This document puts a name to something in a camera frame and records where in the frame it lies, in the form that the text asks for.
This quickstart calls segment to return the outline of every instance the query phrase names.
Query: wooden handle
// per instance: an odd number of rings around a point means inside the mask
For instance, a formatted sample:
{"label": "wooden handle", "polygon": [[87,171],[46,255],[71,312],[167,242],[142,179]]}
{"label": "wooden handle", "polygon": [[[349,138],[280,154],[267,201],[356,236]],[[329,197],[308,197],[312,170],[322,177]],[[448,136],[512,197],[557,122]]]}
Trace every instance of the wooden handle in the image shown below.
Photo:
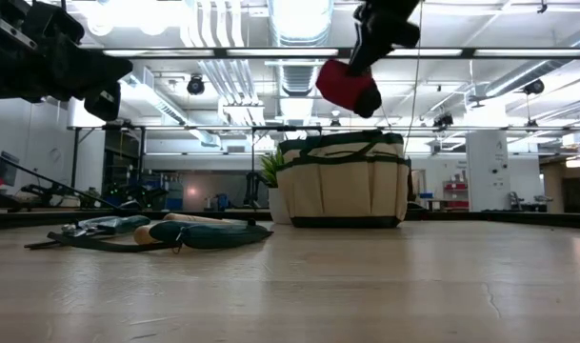
{"label": "wooden handle", "polygon": [[229,222],[226,220],[206,218],[206,217],[200,217],[200,216],[196,216],[196,215],[175,214],[175,213],[169,213],[169,214],[165,215],[163,220],[182,220],[182,221],[194,221],[194,222],[201,222],[201,223],[229,224]]}
{"label": "wooden handle", "polygon": [[133,233],[133,239],[135,243],[139,245],[151,244],[151,243],[158,243],[158,241],[150,236],[150,229],[154,225],[144,225],[135,230]]}

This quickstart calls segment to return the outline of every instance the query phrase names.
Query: green plant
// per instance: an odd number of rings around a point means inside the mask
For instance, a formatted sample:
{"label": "green plant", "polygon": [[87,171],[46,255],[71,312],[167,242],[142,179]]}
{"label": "green plant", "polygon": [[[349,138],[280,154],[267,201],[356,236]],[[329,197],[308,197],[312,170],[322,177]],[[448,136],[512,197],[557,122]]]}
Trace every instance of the green plant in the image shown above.
{"label": "green plant", "polygon": [[278,188],[277,184],[277,172],[284,165],[283,155],[279,150],[276,153],[262,156],[260,159],[262,162],[262,175],[267,180],[267,186],[269,188]]}

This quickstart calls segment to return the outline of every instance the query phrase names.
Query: canvas tote bag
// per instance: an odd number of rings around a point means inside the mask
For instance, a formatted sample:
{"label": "canvas tote bag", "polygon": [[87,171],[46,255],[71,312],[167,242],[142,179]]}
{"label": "canvas tote bag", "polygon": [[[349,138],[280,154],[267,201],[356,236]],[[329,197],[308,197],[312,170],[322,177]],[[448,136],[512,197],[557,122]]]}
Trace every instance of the canvas tote bag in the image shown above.
{"label": "canvas tote bag", "polygon": [[279,189],[296,227],[395,227],[407,209],[409,164],[395,133],[360,131],[280,143]]}

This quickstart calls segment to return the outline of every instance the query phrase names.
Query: table surface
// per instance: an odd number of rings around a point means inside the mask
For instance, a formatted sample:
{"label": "table surface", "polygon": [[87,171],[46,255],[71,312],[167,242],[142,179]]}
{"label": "table surface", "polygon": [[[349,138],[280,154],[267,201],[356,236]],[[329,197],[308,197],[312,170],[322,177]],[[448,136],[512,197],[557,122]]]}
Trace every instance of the table surface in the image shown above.
{"label": "table surface", "polygon": [[580,342],[580,230],[273,226],[266,242],[25,251],[0,231],[0,342]]}

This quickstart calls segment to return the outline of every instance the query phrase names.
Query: potted plant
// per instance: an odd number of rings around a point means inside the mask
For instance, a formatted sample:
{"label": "potted plant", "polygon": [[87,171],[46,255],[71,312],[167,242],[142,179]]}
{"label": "potted plant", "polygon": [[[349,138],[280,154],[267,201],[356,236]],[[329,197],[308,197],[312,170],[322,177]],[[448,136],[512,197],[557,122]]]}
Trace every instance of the potted plant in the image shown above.
{"label": "potted plant", "polygon": [[262,175],[269,186],[270,216],[275,224],[291,224],[290,214],[286,207],[283,195],[277,184],[277,171],[283,166],[283,155],[279,150],[276,153],[262,156]]}

